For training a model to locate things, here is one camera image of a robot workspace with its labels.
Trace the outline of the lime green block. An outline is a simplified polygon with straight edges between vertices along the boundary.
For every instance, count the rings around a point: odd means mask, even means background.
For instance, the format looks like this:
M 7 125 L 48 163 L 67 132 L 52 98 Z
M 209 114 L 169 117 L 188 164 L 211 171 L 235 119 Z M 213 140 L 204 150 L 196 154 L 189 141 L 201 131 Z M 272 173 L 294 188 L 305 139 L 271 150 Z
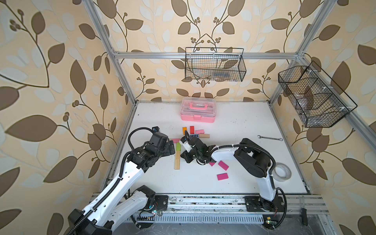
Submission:
M 176 153 L 180 153 L 181 152 L 181 144 L 180 143 L 177 143 L 176 144 Z

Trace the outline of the wooden block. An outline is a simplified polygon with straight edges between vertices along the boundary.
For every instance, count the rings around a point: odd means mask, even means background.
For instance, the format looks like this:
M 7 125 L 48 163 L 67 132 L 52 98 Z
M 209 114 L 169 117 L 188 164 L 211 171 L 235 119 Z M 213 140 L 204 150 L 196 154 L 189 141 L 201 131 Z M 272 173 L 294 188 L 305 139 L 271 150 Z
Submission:
M 175 161 L 176 162 L 180 162 L 180 158 L 181 158 L 180 153 L 181 153 L 180 151 L 177 151 L 176 154 L 175 154 Z
M 180 160 L 175 160 L 174 169 L 179 170 L 180 169 Z

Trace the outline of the light pink block top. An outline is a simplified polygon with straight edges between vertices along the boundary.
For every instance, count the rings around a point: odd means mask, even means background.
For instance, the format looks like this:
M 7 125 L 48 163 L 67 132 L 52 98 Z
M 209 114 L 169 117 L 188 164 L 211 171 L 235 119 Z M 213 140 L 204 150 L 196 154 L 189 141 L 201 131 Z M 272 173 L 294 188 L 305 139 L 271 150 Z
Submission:
M 196 134 L 204 134 L 205 131 L 203 129 L 200 129 L 200 130 L 196 130 L 195 133 Z

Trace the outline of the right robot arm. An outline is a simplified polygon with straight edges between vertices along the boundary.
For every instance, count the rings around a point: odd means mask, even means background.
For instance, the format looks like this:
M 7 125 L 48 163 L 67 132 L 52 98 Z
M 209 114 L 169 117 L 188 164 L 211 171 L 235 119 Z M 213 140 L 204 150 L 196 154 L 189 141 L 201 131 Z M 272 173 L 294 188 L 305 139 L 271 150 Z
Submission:
M 200 165 L 221 163 L 224 160 L 236 160 L 244 169 L 256 178 L 259 188 L 259 200 L 257 205 L 262 210 L 275 211 L 281 205 L 278 193 L 281 189 L 276 188 L 273 180 L 273 170 L 276 161 L 264 148 L 248 138 L 241 140 L 236 145 L 207 146 L 198 137 L 185 134 L 179 141 L 185 149 L 181 157 L 191 163 L 196 160 Z

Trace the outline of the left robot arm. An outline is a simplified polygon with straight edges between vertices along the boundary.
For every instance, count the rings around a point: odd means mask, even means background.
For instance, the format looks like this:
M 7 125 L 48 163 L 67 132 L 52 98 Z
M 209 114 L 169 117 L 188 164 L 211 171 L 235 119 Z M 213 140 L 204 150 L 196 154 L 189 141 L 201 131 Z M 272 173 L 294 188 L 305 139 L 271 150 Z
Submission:
M 126 152 L 115 178 L 84 209 L 73 210 L 69 217 L 69 235 L 111 235 L 116 228 L 136 212 L 153 211 L 158 203 L 155 191 L 147 186 L 132 185 L 161 158 L 175 153 L 174 143 L 158 127 L 146 128 L 152 136 L 140 147 Z

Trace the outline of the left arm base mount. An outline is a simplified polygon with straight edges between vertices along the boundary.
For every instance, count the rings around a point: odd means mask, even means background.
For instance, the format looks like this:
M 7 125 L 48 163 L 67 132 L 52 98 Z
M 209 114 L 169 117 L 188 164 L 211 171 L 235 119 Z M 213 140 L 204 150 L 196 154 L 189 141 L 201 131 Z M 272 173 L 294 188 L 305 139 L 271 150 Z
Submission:
M 168 199 L 167 195 L 154 196 L 151 202 L 147 202 L 146 207 L 137 213 L 136 219 L 148 220 L 154 218 L 156 215 L 162 215 L 162 212 L 167 210 Z

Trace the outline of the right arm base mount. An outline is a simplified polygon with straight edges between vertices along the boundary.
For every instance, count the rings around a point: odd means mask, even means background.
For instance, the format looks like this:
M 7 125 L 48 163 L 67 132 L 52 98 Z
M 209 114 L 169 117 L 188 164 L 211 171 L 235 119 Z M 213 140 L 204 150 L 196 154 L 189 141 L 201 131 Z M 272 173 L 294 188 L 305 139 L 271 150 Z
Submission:
M 276 196 L 273 201 L 267 201 L 260 196 L 244 197 L 247 212 L 284 212 L 285 201 L 281 196 Z

